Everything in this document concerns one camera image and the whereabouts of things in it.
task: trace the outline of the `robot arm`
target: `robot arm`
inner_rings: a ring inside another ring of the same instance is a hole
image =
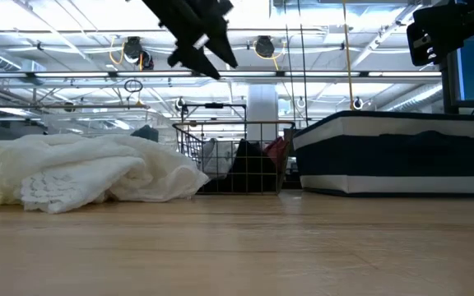
[[[474,0],[420,9],[407,28],[412,63],[424,66],[441,63],[464,40],[474,36]]]

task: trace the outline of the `wire basket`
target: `wire basket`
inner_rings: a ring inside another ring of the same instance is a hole
[[[240,128],[230,131],[230,136],[210,138],[216,131],[227,132],[216,128],[220,125]],[[179,152],[210,177],[197,194],[278,194],[285,179],[290,145],[289,140],[277,134],[281,125],[295,128],[292,121],[173,124]],[[250,129],[254,129],[256,138],[247,139]]]

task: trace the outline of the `navy and white striped basket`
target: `navy and white striped basket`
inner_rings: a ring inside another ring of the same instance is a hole
[[[294,137],[307,191],[474,195],[474,116],[346,111]]]

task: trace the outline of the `white lace cloth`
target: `white lace cloth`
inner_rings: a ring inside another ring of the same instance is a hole
[[[105,194],[120,201],[190,197],[208,181],[188,157],[134,136],[24,136],[0,141],[6,203],[61,213]]]

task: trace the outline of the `table surface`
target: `table surface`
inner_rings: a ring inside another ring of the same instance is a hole
[[[474,199],[3,206],[0,295],[474,295]]]

